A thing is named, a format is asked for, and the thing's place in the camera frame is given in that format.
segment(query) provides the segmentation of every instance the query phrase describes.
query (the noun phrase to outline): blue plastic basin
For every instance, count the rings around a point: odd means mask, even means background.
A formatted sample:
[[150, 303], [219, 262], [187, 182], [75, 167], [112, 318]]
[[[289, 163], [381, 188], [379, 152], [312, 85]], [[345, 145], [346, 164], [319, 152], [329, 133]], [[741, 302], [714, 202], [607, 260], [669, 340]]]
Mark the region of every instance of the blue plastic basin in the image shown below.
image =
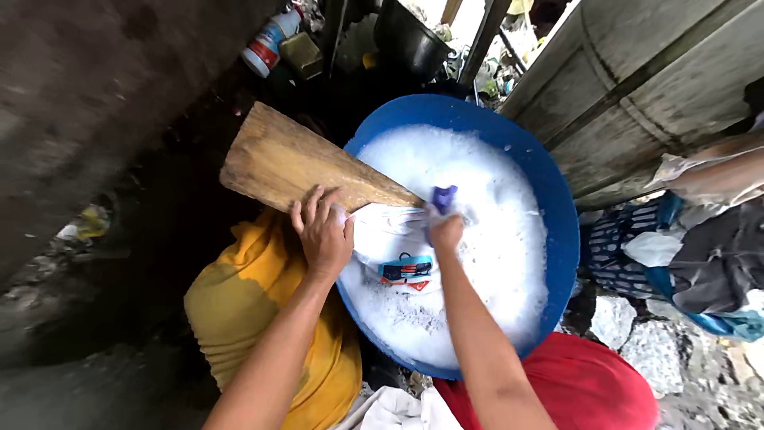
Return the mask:
[[[573, 289], [579, 253], [578, 217], [568, 183], [549, 153], [530, 133], [514, 122], [463, 100], [434, 94], [405, 96], [386, 103], [361, 123], [345, 150], [357, 156], [361, 148], [378, 135], [403, 125], [414, 124], [433, 125], [456, 132], [477, 131], [483, 142], [502, 149], [509, 145], [504, 154], [520, 165], [533, 187], [547, 229], [546, 286], [549, 299], [542, 313], [539, 336], [535, 342], [517, 351], [520, 357], [524, 358], [552, 333], [565, 306], [568, 305]], [[461, 379], [458, 370], [401, 360], [361, 321], [340, 281], [337, 281], [337, 286], [342, 301], [356, 324], [387, 356], [401, 366], [425, 375], [448, 380]]]

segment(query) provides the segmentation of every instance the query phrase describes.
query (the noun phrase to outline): dark cloth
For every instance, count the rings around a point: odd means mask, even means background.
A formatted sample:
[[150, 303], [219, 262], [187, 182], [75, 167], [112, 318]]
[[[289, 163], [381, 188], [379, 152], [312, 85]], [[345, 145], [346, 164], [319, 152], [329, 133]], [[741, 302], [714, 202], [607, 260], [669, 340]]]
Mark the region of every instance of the dark cloth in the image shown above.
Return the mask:
[[733, 312], [764, 285], [764, 206], [754, 199], [699, 224], [672, 260], [674, 302], [684, 312]]
[[[552, 333], [523, 361], [523, 369], [559, 430], [656, 427], [658, 403], [650, 386], [623, 358], [600, 344]], [[463, 381], [432, 381], [462, 428], [482, 428]]]

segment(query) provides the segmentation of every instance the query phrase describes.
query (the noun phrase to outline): soap suds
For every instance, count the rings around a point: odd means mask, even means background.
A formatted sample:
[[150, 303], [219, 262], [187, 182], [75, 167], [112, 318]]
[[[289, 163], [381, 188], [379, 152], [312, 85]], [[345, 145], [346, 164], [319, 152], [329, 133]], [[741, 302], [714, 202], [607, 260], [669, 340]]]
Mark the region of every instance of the soap suds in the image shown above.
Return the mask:
[[[424, 200], [456, 185], [468, 226], [459, 258], [475, 291], [517, 348], [533, 341], [546, 305], [546, 228], [522, 169], [476, 133], [428, 125], [394, 129], [358, 158]], [[394, 291], [355, 257], [340, 274], [360, 319], [400, 358], [457, 369], [441, 290]]]

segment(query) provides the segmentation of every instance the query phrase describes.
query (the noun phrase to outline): plastic bottle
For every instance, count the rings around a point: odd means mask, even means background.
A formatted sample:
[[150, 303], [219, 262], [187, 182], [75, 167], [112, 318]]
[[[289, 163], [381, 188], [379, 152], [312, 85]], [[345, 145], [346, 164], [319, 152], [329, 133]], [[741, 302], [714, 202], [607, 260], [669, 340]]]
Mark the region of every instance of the plastic bottle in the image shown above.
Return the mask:
[[279, 43], [297, 32], [302, 19], [303, 11], [297, 6], [272, 17], [252, 43], [241, 52], [241, 58], [259, 77], [267, 77], [279, 62]]

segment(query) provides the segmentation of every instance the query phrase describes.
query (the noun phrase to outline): black pot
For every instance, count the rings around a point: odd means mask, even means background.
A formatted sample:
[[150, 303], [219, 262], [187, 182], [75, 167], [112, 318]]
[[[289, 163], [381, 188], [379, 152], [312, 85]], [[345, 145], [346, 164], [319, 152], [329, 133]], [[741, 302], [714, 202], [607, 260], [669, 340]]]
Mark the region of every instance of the black pot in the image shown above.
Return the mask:
[[380, 55], [405, 66], [420, 81], [429, 82], [452, 49], [397, 0], [384, 0], [374, 43]]

